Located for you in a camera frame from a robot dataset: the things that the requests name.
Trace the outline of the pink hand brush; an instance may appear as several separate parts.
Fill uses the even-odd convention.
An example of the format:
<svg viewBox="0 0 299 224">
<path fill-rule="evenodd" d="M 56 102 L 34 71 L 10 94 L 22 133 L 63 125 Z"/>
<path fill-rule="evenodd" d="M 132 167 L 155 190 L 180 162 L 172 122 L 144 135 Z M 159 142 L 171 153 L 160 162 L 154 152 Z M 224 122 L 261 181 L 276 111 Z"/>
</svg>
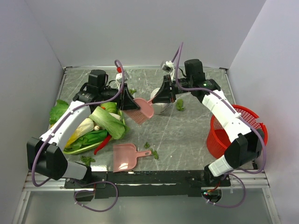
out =
<svg viewBox="0 0 299 224">
<path fill-rule="evenodd" d="M 135 98 L 134 102 L 140 107 L 140 109 L 124 110 L 123 112 L 128 115 L 135 123 L 141 125 L 154 115 L 154 108 L 152 99 L 145 100 L 143 98 Z"/>
</svg>

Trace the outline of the pink dustpan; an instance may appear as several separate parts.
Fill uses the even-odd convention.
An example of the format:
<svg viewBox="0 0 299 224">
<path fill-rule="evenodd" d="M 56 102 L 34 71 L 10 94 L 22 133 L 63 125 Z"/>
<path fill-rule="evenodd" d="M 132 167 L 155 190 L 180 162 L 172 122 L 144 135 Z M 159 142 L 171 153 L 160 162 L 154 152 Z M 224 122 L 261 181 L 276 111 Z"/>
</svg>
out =
<svg viewBox="0 0 299 224">
<path fill-rule="evenodd" d="M 137 159 L 150 156 L 151 151 L 137 151 L 135 144 L 126 143 L 113 146 L 113 172 L 132 170 L 137 165 Z"/>
</svg>

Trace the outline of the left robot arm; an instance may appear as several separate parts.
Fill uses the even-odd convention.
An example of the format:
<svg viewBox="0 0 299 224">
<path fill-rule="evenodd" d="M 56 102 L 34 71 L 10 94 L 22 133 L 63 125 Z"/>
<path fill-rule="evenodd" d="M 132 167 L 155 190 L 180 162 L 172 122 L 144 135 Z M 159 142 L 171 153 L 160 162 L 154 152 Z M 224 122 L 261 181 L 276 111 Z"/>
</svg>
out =
<svg viewBox="0 0 299 224">
<path fill-rule="evenodd" d="M 28 168 L 31 172 L 39 173 L 49 179 L 75 179 L 80 187 L 86 188 L 92 182 L 92 170 L 88 166 L 68 161 L 63 149 L 75 129 L 92 113 L 92 109 L 106 102 L 117 102 L 122 111 L 140 107 L 134 102 L 125 83 L 125 71 L 121 70 L 122 83 L 120 88 L 106 89 L 102 84 L 107 75 L 103 70 L 93 70 L 88 82 L 74 97 L 62 117 L 39 138 L 31 138 L 27 142 Z"/>
</svg>

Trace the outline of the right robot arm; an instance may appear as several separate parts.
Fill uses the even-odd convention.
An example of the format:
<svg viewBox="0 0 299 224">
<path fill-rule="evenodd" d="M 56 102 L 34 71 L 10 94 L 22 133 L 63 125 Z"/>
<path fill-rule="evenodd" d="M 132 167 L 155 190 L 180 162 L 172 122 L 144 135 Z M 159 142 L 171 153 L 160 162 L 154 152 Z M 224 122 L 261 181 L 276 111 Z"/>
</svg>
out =
<svg viewBox="0 0 299 224">
<path fill-rule="evenodd" d="M 205 167 L 204 181 L 207 185 L 216 185 L 223 174 L 260 156 L 265 146 L 264 132 L 242 118 L 213 79 L 206 79 L 199 59 L 185 61 L 182 78 L 177 77 L 178 68 L 173 61 L 163 62 L 161 69 L 168 74 L 163 77 L 163 83 L 152 102 L 173 103 L 178 94 L 190 92 L 210 110 L 229 138 L 230 145 L 224 154 Z"/>
</svg>

